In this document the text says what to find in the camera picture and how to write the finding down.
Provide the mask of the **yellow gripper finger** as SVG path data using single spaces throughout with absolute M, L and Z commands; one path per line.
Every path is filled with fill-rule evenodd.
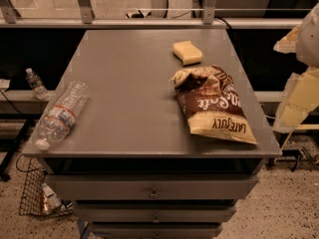
M 319 68 L 303 74 L 292 73 L 279 104 L 273 129 L 281 133 L 295 130 L 319 106 Z
M 287 35 L 276 42 L 273 50 L 283 54 L 295 53 L 299 30 L 300 25 L 294 27 Z

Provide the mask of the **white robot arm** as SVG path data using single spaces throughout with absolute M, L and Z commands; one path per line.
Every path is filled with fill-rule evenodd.
M 276 111 L 273 129 L 288 133 L 319 107 L 319 4 L 300 25 L 277 41 L 273 50 L 295 53 L 296 59 L 307 66 L 301 75 L 291 74 Z

